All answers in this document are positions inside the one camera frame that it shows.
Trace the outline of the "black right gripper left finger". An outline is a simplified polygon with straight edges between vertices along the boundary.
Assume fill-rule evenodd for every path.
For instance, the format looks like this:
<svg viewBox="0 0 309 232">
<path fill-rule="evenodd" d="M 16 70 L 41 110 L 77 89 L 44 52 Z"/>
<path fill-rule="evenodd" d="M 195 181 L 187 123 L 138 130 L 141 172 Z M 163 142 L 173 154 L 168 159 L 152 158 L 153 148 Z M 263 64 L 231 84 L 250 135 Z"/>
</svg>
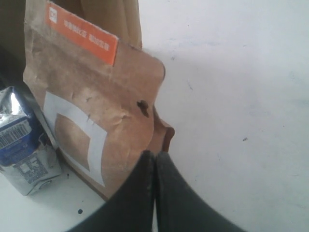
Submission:
<svg viewBox="0 0 309 232">
<path fill-rule="evenodd" d="M 151 232 L 154 209 L 155 157 L 143 151 L 118 191 L 71 232 Z"/>
</svg>

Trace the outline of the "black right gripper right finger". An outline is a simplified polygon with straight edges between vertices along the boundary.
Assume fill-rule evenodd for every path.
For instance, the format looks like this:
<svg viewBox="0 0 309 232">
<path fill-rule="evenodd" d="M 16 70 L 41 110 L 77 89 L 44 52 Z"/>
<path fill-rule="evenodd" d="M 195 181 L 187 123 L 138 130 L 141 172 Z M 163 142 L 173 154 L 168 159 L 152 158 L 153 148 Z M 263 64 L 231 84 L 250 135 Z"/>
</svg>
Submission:
<svg viewBox="0 0 309 232">
<path fill-rule="evenodd" d="M 156 157 L 156 216 L 160 232 L 244 231 L 194 192 L 166 152 Z"/>
</svg>

